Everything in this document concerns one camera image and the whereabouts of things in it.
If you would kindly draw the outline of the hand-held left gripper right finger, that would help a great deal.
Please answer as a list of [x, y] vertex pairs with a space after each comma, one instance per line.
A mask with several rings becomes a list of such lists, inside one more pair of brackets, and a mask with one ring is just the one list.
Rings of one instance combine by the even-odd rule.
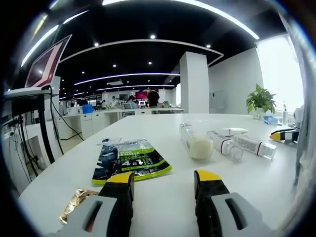
[[195, 214], [201, 237], [275, 237], [261, 212], [238, 193], [231, 193], [221, 177], [198, 169]]

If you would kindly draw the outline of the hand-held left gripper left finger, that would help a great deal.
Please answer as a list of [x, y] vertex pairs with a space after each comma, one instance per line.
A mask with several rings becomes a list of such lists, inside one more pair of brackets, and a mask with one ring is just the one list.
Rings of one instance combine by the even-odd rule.
[[67, 224], [49, 237], [128, 237], [133, 218], [134, 174], [109, 178], [98, 195], [81, 202]]

